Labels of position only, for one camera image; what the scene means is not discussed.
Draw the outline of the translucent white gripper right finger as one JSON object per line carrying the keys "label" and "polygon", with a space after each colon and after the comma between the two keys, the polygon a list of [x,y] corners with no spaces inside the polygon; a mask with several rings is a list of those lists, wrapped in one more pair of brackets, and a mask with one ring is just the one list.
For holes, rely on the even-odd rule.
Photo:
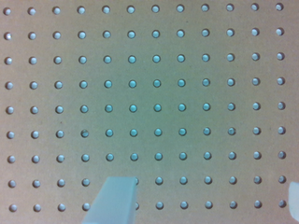
{"label": "translucent white gripper right finger", "polygon": [[289,185],[289,211],[293,219],[299,219],[299,183]]}

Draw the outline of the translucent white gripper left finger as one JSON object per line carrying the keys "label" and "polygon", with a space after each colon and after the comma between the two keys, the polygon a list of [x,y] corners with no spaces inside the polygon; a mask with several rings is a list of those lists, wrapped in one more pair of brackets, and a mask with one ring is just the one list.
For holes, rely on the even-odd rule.
{"label": "translucent white gripper left finger", "polygon": [[81,224],[135,224],[136,178],[110,176]]}

